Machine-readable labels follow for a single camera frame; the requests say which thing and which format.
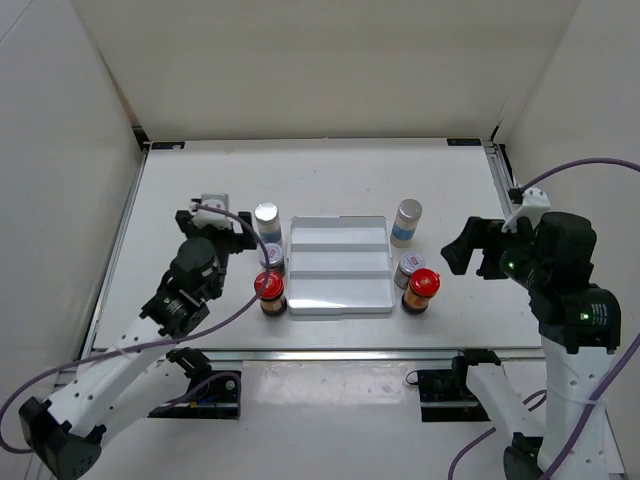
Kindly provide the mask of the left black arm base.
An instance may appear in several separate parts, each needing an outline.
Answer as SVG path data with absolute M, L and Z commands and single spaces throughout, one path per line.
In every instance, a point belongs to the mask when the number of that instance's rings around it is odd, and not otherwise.
M 169 352 L 166 360 L 188 381 L 182 396 L 152 410 L 149 418 L 238 420 L 241 416 L 242 372 L 216 370 L 199 349 Z

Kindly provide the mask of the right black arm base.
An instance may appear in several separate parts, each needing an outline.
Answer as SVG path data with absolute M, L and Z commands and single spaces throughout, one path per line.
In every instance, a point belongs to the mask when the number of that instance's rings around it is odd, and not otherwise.
M 410 371 L 405 384 L 418 388 L 423 423 L 488 422 L 489 417 L 467 386 L 471 366 L 501 365 L 492 350 L 464 349 L 446 368 L 422 368 Z

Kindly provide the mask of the red-lid sauce jar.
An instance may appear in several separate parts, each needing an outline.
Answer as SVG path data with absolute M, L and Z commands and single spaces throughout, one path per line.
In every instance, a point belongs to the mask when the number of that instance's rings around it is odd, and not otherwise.
M 254 290 L 262 312 L 277 317 L 287 310 L 284 280 L 277 271 L 261 272 L 254 281 Z
M 424 313 L 441 286 L 440 275 L 428 268 L 413 272 L 402 296 L 402 307 L 411 315 Z

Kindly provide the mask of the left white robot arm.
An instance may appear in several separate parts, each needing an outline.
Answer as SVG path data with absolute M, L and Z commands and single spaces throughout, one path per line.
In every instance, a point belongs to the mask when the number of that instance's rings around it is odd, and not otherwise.
M 179 210 L 186 239 L 156 293 L 106 352 L 71 363 L 75 379 L 19 408 L 28 452 L 56 479 L 79 479 L 120 432 L 161 407 L 198 400 L 217 379 L 206 356 L 188 342 L 211 301 L 221 297 L 229 257 L 263 249 L 252 216 L 200 204 Z

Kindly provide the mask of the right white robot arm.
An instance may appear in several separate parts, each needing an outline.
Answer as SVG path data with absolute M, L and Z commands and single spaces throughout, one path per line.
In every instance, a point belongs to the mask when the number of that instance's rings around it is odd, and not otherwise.
M 441 255 L 455 275 L 466 273 L 474 251 L 477 275 L 511 279 L 529 296 L 546 365 L 546 420 L 539 424 L 513 390 L 497 355 L 466 350 L 455 357 L 449 387 L 477 398 L 507 441 L 508 479 L 606 479 L 606 408 L 601 396 L 620 345 L 621 307 L 591 281 L 597 236 L 584 217 L 547 212 L 506 231 L 501 220 L 471 217 Z

